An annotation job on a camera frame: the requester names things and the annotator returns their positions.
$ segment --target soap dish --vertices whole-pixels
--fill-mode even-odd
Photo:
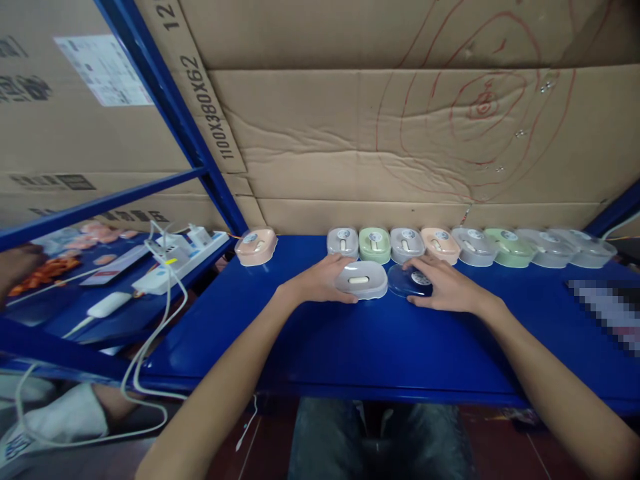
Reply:
[[[425,254],[425,242],[416,230],[394,228],[391,230],[391,260],[404,263]]]
[[[327,253],[358,258],[358,232],[353,227],[336,227],[327,234]]]
[[[498,254],[494,241],[487,238],[482,230],[458,226],[451,231],[460,245],[460,260],[472,267],[488,267]]]
[[[530,244],[509,229],[490,227],[485,235],[494,240],[498,250],[495,262],[504,267],[526,268],[533,260],[535,252]]]
[[[381,298],[387,292],[387,272],[378,262],[352,262],[340,272],[335,287],[360,300]]]
[[[518,229],[520,237],[528,240],[535,250],[532,262],[545,268],[564,268],[578,252],[566,240],[546,231],[536,229]]]
[[[578,249],[578,253],[571,259],[571,264],[578,267],[602,268],[618,253],[612,244],[580,230],[554,227],[547,231],[566,240]]]
[[[388,278],[389,290],[403,298],[409,295],[428,297],[433,292],[430,280],[413,267],[402,270],[402,265],[394,265],[389,269]]]
[[[367,227],[360,230],[360,258],[384,265],[391,258],[389,232],[380,227]]]
[[[261,227],[244,234],[235,244],[235,254],[245,267],[262,265],[273,256],[278,237],[271,227]]]
[[[460,256],[460,245],[452,238],[451,232],[447,229],[425,227],[420,230],[422,240],[425,242],[426,250],[440,260],[455,265]]]

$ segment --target cardboard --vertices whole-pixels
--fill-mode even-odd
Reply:
[[[630,135],[640,122],[640,66],[537,74],[211,75],[259,199],[506,204],[616,198],[640,175],[633,156],[640,138]],[[553,86],[542,93],[546,82]],[[479,103],[485,95],[491,101]]]
[[[357,229],[371,225],[384,228],[407,226],[454,227],[462,221],[465,205],[442,203],[359,202],[331,200],[259,199],[267,224],[281,235],[326,235],[336,225]],[[584,227],[601,210],[594,203],[474,205],[466,225],[566,225]]]
[[[93,2],[2,1],[0,32],[0,227],[191,168]],[[248,182],[228,183],[263,223]],[[158,211],[227,229],[198,180],[118,210],[123,227]]]
[[[203,136],[194,89],[233,131],[231,190],[279,233],[453,226],[470,205],[584,227],[640,175],[632,0],[137,4]]]
[[[0,194],[0,225],[11,227],[36,220],[66,208],[93,200],[95,195],[74,192],[59,193]],[[264,220],[256,201],[252,197],[238,197],[236,202],[246,220],[252,226],[263,226]],[[152,195],[123,205],[95,217],[116,228],[148,231],[150,220],[160,226],[179,230],[189,223],[208,229],[229,231],[211,199],[206,195]]]
[[[181,0],[181,6],[208,70],[531,68],[553,66],[566,51],[573,53],[559,66],[639,58],[629,41],[640,34],[630,15],[637,12],[634,0]]]

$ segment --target blue plastic lid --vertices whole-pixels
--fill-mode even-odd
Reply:
[[[402,270],[402,265],[394,265],[389,269],[387,278],[389,290],[403,298],[409,295],[428,297],[433,292],[429,279],[414,267]]]

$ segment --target pixelated area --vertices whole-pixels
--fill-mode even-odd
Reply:
[[[574,298],[618,348],[640,357],[640,282],[571,280]]]

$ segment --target white soap bar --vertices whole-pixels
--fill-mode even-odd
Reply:
[[[366,283],[369,281],[369,277],[352,277],[347,281],[349,283]]]

